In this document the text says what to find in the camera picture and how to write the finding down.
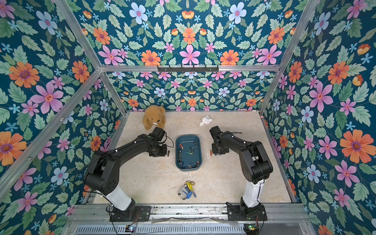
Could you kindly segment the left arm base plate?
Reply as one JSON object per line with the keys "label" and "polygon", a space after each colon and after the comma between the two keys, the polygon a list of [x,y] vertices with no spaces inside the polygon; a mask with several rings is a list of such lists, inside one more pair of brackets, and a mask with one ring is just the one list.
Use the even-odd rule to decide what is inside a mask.
{"label": "left arm base plate", "polygon": [[150,206],[130,206],[127,210],[121,211],[117,208],[110,210],[111,222],[145,222],[149,221],[151,215]]}

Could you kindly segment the black wall hook rail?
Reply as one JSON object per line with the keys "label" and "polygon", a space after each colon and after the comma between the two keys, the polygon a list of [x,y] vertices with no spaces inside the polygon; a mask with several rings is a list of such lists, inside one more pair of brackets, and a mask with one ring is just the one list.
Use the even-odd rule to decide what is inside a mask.
{"label": "black wall hook rail", "polygon": [[219,66],[157,66],[157,72],[176,72],[176,73],[185,73],[185,72],[218,72]]}

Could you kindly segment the grey plush toy keychain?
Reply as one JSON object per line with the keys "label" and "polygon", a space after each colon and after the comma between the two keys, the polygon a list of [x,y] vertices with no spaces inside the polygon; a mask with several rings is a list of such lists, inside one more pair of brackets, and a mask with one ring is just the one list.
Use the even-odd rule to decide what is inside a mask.
{"label": "grey plush toy keychain", "polygon": [[191,197],[196,197],[196,193],[193,190],[195,185],[194,181],[187,181],[178,191],[178,196],[182,200],[190,199]]}

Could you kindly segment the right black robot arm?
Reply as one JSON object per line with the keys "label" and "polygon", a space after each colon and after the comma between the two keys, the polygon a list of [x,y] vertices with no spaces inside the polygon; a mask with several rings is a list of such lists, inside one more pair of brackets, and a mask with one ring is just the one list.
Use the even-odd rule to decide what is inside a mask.
{"label": "right black robot arm", "polygon": [[210,134],[213,138],[213,154],[223,155],[232,150],[239,155],[241,170],[247,180],[240,208],[244,213],[250,213],[259,207],[262,188],[273,172],[273,165],[263,144],[259,141],[245,141],[232,132],[221,131],[218,126],[211,128]]}

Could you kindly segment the brown teddy bear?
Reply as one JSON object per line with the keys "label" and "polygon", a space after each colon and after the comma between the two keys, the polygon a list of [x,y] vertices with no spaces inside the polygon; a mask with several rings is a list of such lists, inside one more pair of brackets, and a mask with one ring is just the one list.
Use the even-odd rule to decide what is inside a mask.
{"label": "brown teddy bear", "polygon": [[145,130],[151,129],[151,127],[154,125],[163,129],[166,122],[165,113],[166,110],[162,106],[152,105],[148,107],[145,110],[143,117],[143,125]]}

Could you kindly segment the teal plastic storage box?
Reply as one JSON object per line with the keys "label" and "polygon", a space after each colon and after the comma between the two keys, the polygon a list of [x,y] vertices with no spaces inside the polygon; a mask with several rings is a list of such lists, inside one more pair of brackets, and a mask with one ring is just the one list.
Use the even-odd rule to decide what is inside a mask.
{"label": "teal plastic storage box", "polygon": [[176,167],[183,172],[198,170],[203,163],[199,137],[197,135],[182,135],[176,139],[175,144]]}

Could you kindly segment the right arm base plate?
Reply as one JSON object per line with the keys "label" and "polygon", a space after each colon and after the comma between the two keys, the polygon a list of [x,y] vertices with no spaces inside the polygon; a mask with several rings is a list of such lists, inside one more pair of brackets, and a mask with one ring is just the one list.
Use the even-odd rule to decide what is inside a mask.
{"label": "right arm base plate", "polygon": [[244,203],[240,205],[226,203],[229,221],[267,221],[267,214],[263,204],[258,204],[252,208]]}

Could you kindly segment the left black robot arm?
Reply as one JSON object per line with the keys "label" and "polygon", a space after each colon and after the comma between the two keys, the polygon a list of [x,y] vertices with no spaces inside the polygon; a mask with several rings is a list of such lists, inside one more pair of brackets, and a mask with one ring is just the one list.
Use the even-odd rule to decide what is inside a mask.
{"label": "left black robot arm", "polygon": [[166,156],[167,144],[163,142],[166,137],[166,131],[156,127],[150,134],[141,134],[121,147],[97,150],[87,164],[84,184],[107,199],[115,209],[133,213],[135,200],[120,185],[121,170],[144,153],[152,158]]}

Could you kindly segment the small white plush bunny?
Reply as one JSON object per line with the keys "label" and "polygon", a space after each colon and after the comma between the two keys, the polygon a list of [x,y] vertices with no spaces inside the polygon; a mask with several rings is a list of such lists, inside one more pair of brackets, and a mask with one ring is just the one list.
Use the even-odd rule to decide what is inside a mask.
{"label": "small white plush bunny", "polygon": [[209,125],[212,121],[213,121],[213,119],[211,117],[209,117],[208,115],[206,115],[201,119],[201,122],[200,122],[199,125],[200,126]]}

